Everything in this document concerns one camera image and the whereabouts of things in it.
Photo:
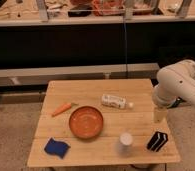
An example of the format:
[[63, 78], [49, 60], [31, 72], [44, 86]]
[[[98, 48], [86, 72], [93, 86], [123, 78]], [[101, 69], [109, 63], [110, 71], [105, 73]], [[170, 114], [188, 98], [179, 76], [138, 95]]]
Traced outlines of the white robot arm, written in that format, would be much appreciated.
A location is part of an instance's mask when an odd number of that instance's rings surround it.
[[160, 123], [167, 109], [181, 98], [195, 107], [195, 61], [182, 60], [161, 68], [156, 75], [158, 84], [153, 88], [154, 122]]

